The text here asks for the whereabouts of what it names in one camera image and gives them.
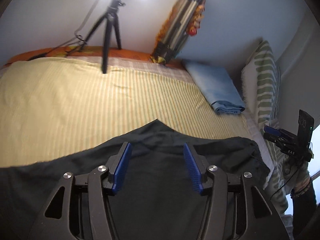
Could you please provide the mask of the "right forearm black sleeve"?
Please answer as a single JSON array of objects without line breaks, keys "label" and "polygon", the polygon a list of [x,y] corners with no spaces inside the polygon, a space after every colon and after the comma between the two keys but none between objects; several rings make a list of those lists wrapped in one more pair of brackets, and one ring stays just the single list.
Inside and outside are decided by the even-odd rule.
[{"label": "right forearm black sleeve", "polygon": [[293,239],[319,239],[319,204],[309,177],[291,191]]}]

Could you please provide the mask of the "right hand white glove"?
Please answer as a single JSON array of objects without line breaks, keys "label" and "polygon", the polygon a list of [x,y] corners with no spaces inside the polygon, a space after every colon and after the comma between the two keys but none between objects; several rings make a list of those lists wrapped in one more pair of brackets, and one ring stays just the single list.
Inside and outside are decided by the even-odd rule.
[{"label": "right hand white glove", "polygon": [[310,173],[307,161],[297,161],[293,157],[285,157],[282,165],[283,182],[280,192],[298,198],[310,188]]}]

